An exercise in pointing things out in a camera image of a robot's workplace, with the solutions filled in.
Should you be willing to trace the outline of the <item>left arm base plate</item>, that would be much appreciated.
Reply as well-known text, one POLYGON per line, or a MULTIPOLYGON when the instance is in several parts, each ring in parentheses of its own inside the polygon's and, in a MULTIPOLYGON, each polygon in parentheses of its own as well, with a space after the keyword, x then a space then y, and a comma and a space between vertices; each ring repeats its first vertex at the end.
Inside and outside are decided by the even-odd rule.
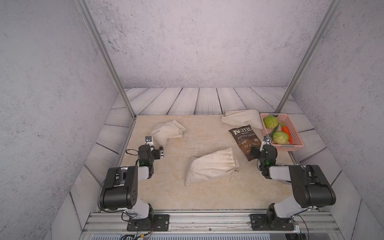
POLYGON ((170 215, 149 215, 141 220, 129 220, 128 232, 167 232, 169 230, 170 215))

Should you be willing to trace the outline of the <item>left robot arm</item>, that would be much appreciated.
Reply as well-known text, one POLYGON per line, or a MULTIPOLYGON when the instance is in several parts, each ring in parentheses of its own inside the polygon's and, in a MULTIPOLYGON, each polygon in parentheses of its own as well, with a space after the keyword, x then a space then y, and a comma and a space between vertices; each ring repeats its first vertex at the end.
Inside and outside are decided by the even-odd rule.
POLYGON ((153 137, 146 136, 145 144, 137 150, 138 159, 133 166, 108 169, 100 188, 99 210, 104 213, 121 213, 128 223, 128 231, 152 231, 155 215, 151 204, 139 198, 138 183, 154 174, 154 162, 164 157, 164 148, 154 146, 153 137))

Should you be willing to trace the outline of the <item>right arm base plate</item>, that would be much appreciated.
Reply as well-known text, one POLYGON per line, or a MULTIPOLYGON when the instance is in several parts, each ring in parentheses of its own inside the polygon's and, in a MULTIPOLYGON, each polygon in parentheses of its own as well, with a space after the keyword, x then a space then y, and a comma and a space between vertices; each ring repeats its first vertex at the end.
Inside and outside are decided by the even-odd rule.
POLYGON ((293 231, 293 219, 281 219, 267 214, 251 214, 251 228, 253 231, 293 231))

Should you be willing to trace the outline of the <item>cream drawstring bag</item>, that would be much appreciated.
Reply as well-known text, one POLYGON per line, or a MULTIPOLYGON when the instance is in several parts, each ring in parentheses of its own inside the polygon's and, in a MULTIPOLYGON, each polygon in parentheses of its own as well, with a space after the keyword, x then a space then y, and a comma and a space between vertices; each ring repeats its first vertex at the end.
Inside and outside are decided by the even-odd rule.
POLYGON ((168 139, 183 138, 187 129, 176 120, 156 125, 151 136, 158 146, 166 148, 168 139))
POLYGON ((227 111, 221 118, 221 122, 231 126, 248 126, 261 130, 263 124, 260 113, 257 110, 227 111))
POLYGON ((187 165, 185 186, 227 176, 239 168, 240 163, 233 147, 202 157, 193 157, 187 165))

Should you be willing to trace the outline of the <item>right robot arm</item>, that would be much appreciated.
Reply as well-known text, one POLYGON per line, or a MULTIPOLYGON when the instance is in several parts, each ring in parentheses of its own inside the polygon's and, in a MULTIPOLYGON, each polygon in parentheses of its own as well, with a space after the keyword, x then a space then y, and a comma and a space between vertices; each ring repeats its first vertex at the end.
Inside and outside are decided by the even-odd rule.
POLYGON ((260 147, 251 148, 251 156, 258 159, 258 169, 266 179, 289 183, 293 193, 270 204, 265 214, 251 214, 251 227, 254 231, 296 233, 296 215, 334 205, 336 194, 318 165, 277 165, 278 151, 271 142, 272 138, 265 136, 260 147))

